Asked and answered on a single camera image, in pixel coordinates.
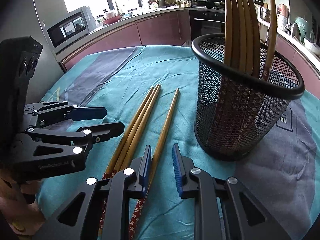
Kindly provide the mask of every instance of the silver screw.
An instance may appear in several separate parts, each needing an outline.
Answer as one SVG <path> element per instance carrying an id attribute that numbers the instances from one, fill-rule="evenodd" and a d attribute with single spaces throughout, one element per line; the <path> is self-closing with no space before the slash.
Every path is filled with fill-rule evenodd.
<path id="1" fill-rule="evenodd" d="M 96 183 L 96 181 L 97 181 L 96 178 L 91 177 L 91 178 L 88 178 L 88 179 L 87 179 L 87 184 L 88 184 L 88 185 L 93 185 L 93 184 Z"/>
<path id="2" fill-rule="evenodd" d="M 82 153 L 82 148 L 81 147 L 74 147 L 72 149 L 72 151 L 74 154 L 79 154 L 79 153 Z"/>
<path id="3" fill-rule="evenodd" d="M 131 168 L 126 168 L 123 173 L 125 175 L 131 175 L 132 173 L 134 173 L 134 169 L 131 169 Z"/>
<path id="4" fill-rule="evenodd" d="M 199 174 L 200 172 L 201 172 L 201 170 L 199 168 L 192 168 L 191 169 L 192 174 Z"/>
<path id="5" fill-rule="evenodd" d="M 228 182 L 229 182 L 230 184 L 237 184 L 237 183 L 238 183 L 238 180 L 237 180 L 237 178 L 235 178 L 235 177 L 230 177 L 230 178 L 228 179 Z"/>
<path id="6" fill-rule="evenodd" d="M 91 130 L 90 129 L 85 129 L 85 130 L 83 130 L 83 133 L 84 134 L 89 134 L 89 133 L 91 133 Z"/>

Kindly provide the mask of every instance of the mesh pen holder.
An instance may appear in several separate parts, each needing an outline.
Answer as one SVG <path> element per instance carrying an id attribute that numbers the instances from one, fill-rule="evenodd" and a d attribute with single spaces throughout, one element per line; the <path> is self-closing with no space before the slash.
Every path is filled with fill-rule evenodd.
<path id="1" fill-rule="evenodd" d="M 199 59 L 194 130 L 202 149 L 224 161 L 246 156 L 268 133 L 293 99 L 304 93 L 298 70 L 275 52 L 269 80 L 263 81 L 223 64 L 224 34 L 192 42 Z M 268 47 L 261 44 L 260 78 Z"/>

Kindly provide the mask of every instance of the black oven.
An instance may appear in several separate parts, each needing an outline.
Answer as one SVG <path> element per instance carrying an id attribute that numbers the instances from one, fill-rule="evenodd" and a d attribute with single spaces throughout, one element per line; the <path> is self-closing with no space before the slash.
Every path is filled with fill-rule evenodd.
<path id="1" fill-rule="evenodd" d="M 210 34 L 225 33 L 225 13 L 217 11 L 190 10 L 191 39 Z"/>

